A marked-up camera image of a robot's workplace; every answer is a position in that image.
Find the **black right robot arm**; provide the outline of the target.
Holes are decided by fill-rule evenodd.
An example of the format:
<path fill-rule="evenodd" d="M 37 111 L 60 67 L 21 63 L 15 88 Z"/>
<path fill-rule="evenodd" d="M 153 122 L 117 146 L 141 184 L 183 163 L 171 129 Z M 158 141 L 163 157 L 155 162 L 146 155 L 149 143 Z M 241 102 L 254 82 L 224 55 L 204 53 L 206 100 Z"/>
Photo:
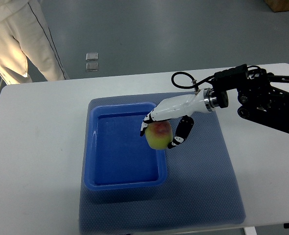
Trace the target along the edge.
<path fill-rule="evenodd" d="M 216 72 L 202 82 L 212 85 L 219 107 L 228 106 L 227 91 L 236 89 L 241 118 L 289 134 L 289 76 L 243 64 Z"/>

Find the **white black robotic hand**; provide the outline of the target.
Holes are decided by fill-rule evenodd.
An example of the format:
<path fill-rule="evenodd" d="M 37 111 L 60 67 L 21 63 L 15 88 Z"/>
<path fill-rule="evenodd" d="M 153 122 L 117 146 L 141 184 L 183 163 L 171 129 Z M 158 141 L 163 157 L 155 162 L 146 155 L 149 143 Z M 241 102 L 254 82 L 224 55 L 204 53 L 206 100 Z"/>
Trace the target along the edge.
<path fill-rule="evenodd" d="M 149 124 L 157 121 L 169 121 L 173 131 L 173 140 L 167 148 L 174 148 L 186 141 L 193 126 L 191 118 L 195 112 L 208 113 L 211 111 L 209 104 L 209 89 L 202 89 L 197 94 L 185 94 L 162 100 L 144 118 L 140 136 L 145 136 Z"/>

